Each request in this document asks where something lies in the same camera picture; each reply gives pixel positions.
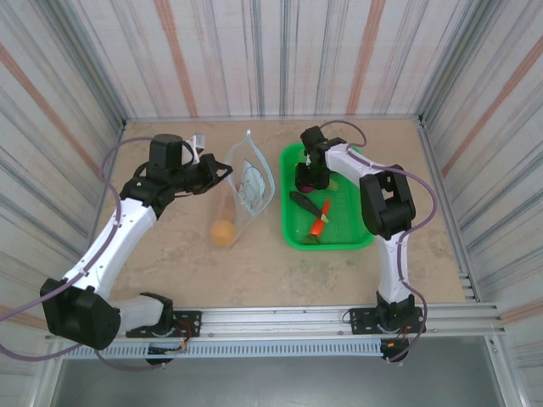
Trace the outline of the green plastic basket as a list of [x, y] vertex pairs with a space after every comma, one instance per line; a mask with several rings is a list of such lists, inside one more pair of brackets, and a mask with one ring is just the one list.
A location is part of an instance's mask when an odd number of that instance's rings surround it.
[[365, 227], [361, 216], [359, 189], [339, 174], [331, 174], [331, 180], [339, 184], [337, 191], [315, 190], [308, 198], [322, 207], [331, 199], [329, 222], [325, 225], [319, 244], [304, 245], [303, 241], [316, 220], [311, 213], [294, 203], [289, 193], [294, 185], [295, 167], [305, 162], [302, 143], [287, 146], [279, 157], [282, 230], [285, 241], [293, 248], [305, 251], [354, 250], [364, 248], [373, 241], [373, 235]]

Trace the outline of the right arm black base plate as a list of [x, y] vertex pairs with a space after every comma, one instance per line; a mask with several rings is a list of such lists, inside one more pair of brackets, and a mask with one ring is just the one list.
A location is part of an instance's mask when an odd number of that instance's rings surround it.
[[426, 332], [424, 309], [413, 307], [393, 309], [384, 305], [376, 307], [353, 308], [347, 313], [353, 335], [370, 334], [408, 334]]

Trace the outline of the clear zip-top bag elephant print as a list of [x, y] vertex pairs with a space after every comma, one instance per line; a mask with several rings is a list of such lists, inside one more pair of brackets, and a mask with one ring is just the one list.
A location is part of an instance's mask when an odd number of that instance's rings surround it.
[[234, 244], [270, 204], [276, 186], [270, 165], [255, 145], [251, 131], [246, 131], [245, 138], [230, 149], [226, 164], [232, 166], [233, 173], [212, 194], [210, 229], [215, 221], [221, 220], [222, 202], [230, 192], [236, 204]]

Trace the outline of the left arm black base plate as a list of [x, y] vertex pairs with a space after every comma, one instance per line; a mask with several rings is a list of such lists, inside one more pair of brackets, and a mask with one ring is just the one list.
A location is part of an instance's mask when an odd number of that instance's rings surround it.
[[126, 332], [129, 338], [180, 338], [190, 339], [199, 337], [202, 326], [202, 312], [198, 310], [174, 310], [173, 319], [169, 329], [158, 333], [150, 327], [139, 327]]

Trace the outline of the aluminium mounting rail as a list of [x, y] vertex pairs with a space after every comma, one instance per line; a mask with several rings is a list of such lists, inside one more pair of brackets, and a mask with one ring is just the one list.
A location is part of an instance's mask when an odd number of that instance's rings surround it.
[[[166, 305], [157, 324], [138, 322], [128, 328], [121, 327], [120, 311], [109, 306], [92, 307], [82, 311], [60, 311], [48, 320], [49, 331], [91, 348], [107, 348], [116, 338], [139, 327], [150, 327], [158, 333], [170, 328], [173, 311]], [[348, 310], [330, 307], [307, 309], [203, 309], [199, 337], [308, 337], [353, 335], [347, 323]], [[501, 335], [505, 328], [492, 304], [434, 304], [427, 309], [426, 332], [431, 335], [485, 336]], [[370, 334], [362, 336], [415, 336], [399, 334]]]

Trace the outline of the yellow bell pepper toy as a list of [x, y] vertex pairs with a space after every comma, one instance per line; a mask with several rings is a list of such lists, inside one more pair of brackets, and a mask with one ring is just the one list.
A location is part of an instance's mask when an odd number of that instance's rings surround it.
[[229, 220], [217, 220], [210, 229], [210, 239], [219, 248], [232, 245], [236, 236], [236, 228]]

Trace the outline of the red chili pepper toy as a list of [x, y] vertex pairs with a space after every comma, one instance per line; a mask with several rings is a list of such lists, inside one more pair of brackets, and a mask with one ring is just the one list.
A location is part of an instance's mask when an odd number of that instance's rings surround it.
[[[331, 199], [327, 198], [322, 206], [322, 215], [324, 215], [325, 217], [328, 216], [330, 205], [331, 205]], [[324, 219], [319, 218], [315, 220], [312, 227], [310, 228], [309, 234], [304, 239], [303, 244], [304, 245], [319, 244], [321, 234], [323, 233], [323, 230], [326, 224], [327, 222]]]

